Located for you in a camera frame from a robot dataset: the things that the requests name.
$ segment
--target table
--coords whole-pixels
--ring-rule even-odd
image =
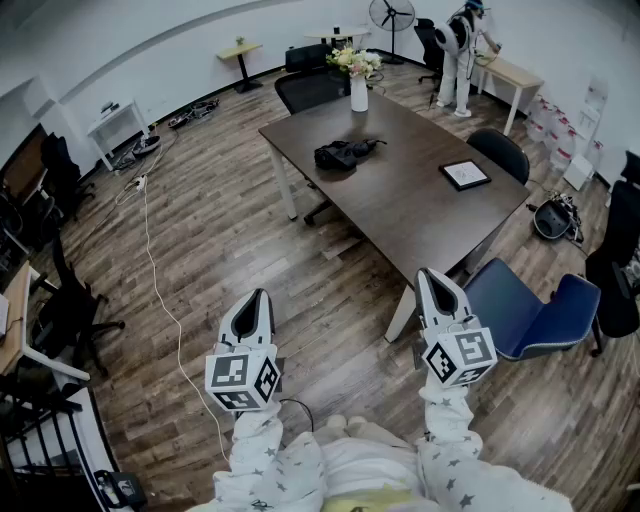
[[[144,133],[145,135],[149,135],[149,128],[145,124],[144,119],[142,118],[142,113],[140,112],[140,109],[138,108],[138,104],[135,102],[135,100],[128,100],[124,103],[120,103],[120,106],[116,110],[112,110],[106,116],[101,116],[99,119],[96,119],[87,130],[87,135],[93,142],[93,145],[98,151],[98,154],[100,155],[100,158],[104,162],[104,165],[110,171],[113,171],[113,167],[109,163],[109,160],[107,160],[107,155],[104,154],[104,151],[102,151],[102,148],[100,147],[100,142],[101,142],[100,129],[106,126],[107,124],[109,124],[116,117],[120,117],[121,114],[123,114],[128,110],[130,110],[133,113],[134,117],[136,118],[136,121],[140,125],[140,129],[142,130],[142,133]],[[110,157],[113,157],[113,153],[111,152],[111,150],[107,151],[107,154]]]
[[[528,89],[529,87],[539,87],[544,83],[544,80],[532,75],[526,69],[522,69],[515,64],[511,64],[501,57],[496,57],[495,60],[489,62],[486,66],[478,66],[478,70],[480,70],[478,94],[482,94],[487,74],[496,76],[516,88],[516,92],[513,95],[513,103],[511,103],[509,118],[507,119],[507,125],[503,132],[508,136],[511,131],[511,126],[513,125],[513,120],[516,117],[516,112],[518,111],[522,90]]]
[[[4,296],[9,301],[9,312],[7,315],[8,330],[4,343],[0,346],[0,374],[6,375],[15,368],[21,357],[28,357],[52,370],[76,379],[88,381],[90,377],[87,372],[73,368],[60,361],[50,359],[41,352],[31,348],[27,342],[27,325],[30,325],[27,318],[29,286],[31,285],[31,281],[35,281],[38,277],[40,277],[40,274],[31,268],[27,261],[11,280],[4,292]]]
[[[319,38],[323,44],[327,44],[327,39],[331,38],[331,47],[336,47],[337,39],[346,39],[353,43],[355,36],[363,36],[369,33],[366,27],[339,27],[340,33],[336,34],[333,29],[312,30],[304,34],[304,37]]]
[[[290,219],[297,216],[283,156],[371,241],[408,283],[385,338],[394,341],[415,309],[416,272],[447,273],[529,195],[491,160],[428,119],[379,94],[352,112],[348,97],[262,127]],[[382,139],[355,171],[316,167],[313,150],[333,140]],[[439,165],[472,158],[492,181],[458,192]]]
[[[236,92],[238,94],[242,94],[248,91],[252,91],[253,89],[257,89],[258,87],[262,87],[262,84],[260,82],[249,80],[249,75],[247,75],[247,68],[244,66],[244,58],[242,57],[245,53],[261,47],[261,44],[243,43],[234,48],[227,48],[226,50],[222,50],[218,54],[218,58],[220,60],[227,60],[233,57],[238,57],[238,62],[240,63],[240,71],[242,71],[242,82],[236,86]]]

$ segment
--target chair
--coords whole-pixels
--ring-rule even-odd
[[[480,128],[467,139],[477,149],[525,185],[529,179],[529,158],[520,146],[493,128]]]
[[[42,165],[48,172],[45,179],[45,188],[56,200],[56,206],[65,214],[73,216],[77,221],[76,211],[87,197],[95,199],[95,195],[86,190],[93,187],[93,183],[79,186],[80,168],[73,163],[67,149],[64,137],[57,137],[50,133],[42,141]]]
[[[418,18],[418,24],[414,27],[418,39],[424,47],[424,61],[427,69],[433,71],[430,75],[424,75],[418,78],[418,82],[422,83],[425,78],[433,81],[434,92],[431,95],[429,106],[433,102],[434,94],[440,90],[440,81],[442,80],[442,66],[444,64],[444,50],[438,46],[436,42],[436,29],[433,21],[427,18]]]
[[[329,70],[327,55],[330,53],[331,47],[326,44],[303,46],[285,53],[285,69],[292,74],[278,78],[275,88],[290,114],[351,94],[349,77]],[[320,203],[305,215],[305,223],[314,225],[314,217],[330,206],[329,200]]]
[[[600,290],[567,274],[548,304],[541,302],[511,269],[491,260],[467,284],[471,311],[491,329],[496,351],[516,361],[568,350],[591,329]]]
[[[52,294],[31,330],[33,347],[48,357],[55,358],[65,346],[73,346],[72,364],[79,367],[82,350],[86,345],[96,368],[106,377],[108,372],[98,358],[93,336],[116,327],[124,329],[125,323],[93,323],[100,302],[108,302],[108,299],[103,295],[94,298],[91,287],[86,283],[84,286],[80,284],[73,267],[68,267],[65,262],[59,237],[53,240],[53,262],[60,277],[60,288],[56,289],[47,283],[47,274],[44,273],[30,288],[31,293],[41,287]]]
[[[631,169],[623,176],[639,179]],[[609,220],[602,245],[586,261],[587,279],[602,291],[598,314],[593,321],[597,348],[594,357],[604,348],[600,331],[611,338],[622,338],[640,326],[635,297],[640,286],[632,288],[622,272],[633,258],[640,237],[640,190],[632,183],[618,181],[611,193]]]

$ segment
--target vase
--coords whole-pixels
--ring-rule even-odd
[[[367,82],[363,76],[355,76],[351,78],[351,110],[366,112],[368,108]]]

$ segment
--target standing fan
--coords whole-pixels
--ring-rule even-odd
[[[403,64],[396,58],[396,32],[413,25],[416,11],[409,0],[373,0],[369,6],[369,16],[383,30],[391,31],[391,58],[384,58],[385,64]]]

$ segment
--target shoe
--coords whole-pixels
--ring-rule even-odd
[[[363,418],[362,416],[354,416],[353,418],[349,418],[349,422],[348,425],[357,425],[359,423],[367,423],[366,418]]]
[[[344,430],[347,428],[347,418],[345,418],[342,414],[333,414],[329,416],[327,420],[327,427],[329,428],[339,428]]]

